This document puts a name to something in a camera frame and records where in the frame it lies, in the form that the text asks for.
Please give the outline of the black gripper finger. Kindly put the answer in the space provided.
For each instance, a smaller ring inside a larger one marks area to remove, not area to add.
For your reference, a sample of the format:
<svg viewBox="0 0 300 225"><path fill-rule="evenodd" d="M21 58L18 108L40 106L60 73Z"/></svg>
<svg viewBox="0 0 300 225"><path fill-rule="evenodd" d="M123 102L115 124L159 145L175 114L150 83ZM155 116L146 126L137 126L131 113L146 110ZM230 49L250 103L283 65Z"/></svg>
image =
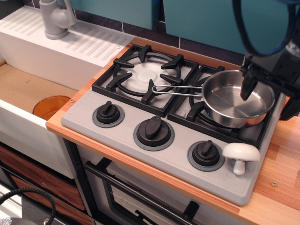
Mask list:
<svg viewBox="0 0 300 225"><path fill-rule="evenodd" d="M257 86L258 80L251 71L247 71L243 73L243 75L244 80L242 82L240 96L244 101L246 101Z"/></svg>
<svg viewBox="0 0 300 225"><path fill-rule="evenodd" d="M288 92L285 90L281 92L290 97L279 118L280 120L287 121L300 113L300 91L296 90L295 92Z"/></svg>

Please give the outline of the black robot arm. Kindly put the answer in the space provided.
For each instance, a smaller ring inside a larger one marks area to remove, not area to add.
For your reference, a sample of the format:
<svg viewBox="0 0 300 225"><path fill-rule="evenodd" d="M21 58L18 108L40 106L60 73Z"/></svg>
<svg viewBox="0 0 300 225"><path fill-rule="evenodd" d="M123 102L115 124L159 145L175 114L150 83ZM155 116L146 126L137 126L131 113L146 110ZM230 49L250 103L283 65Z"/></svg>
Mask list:
<svg viewBox="0 0 300 225"><path fill-rule="evenodd" d="M235 21L247 50L240 71L244 77L240 96L247 100L258 82L279 91L289 100L280 120L289 120L300 112L300 2L284 0L288 10L288 26L284 40L267 53L251 44L242 18L241 1L232 1Z"/></svg>

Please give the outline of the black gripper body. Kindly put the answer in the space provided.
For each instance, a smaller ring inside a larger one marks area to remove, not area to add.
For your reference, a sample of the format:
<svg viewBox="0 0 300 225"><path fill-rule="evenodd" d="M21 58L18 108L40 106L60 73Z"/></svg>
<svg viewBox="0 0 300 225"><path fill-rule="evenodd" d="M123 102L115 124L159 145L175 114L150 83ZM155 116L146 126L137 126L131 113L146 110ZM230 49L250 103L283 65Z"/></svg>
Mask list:
<svg viewBox="0 0 300 225"><path fill-rule="evenodd" d="M275 91L300 90L300 38L293 38L281 54L266 57L246 54L240 71L242 74L251 71L258 83Z"/></svg>

